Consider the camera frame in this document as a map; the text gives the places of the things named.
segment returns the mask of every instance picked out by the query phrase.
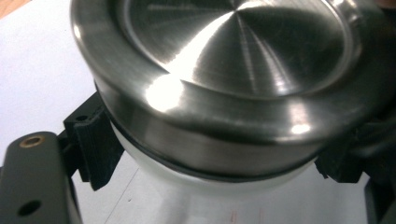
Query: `metal lid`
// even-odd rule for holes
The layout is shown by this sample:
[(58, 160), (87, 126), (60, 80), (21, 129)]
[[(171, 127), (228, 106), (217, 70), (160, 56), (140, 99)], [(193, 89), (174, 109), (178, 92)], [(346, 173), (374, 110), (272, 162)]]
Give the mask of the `metal lid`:
[(195, 175), (265, 178), (313, 159), (394, 93), (394, 36), (357, 0), (74, 0), (114, 121)]

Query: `round metal lid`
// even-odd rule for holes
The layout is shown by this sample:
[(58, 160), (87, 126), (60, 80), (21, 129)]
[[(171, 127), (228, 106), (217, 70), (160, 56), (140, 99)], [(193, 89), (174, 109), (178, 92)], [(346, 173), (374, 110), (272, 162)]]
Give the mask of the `round metal lid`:
[(78, 45), (124, 134), (210, 175), (287, 172), (394, 93), (394, 36), (358, 0), (74, 0)]

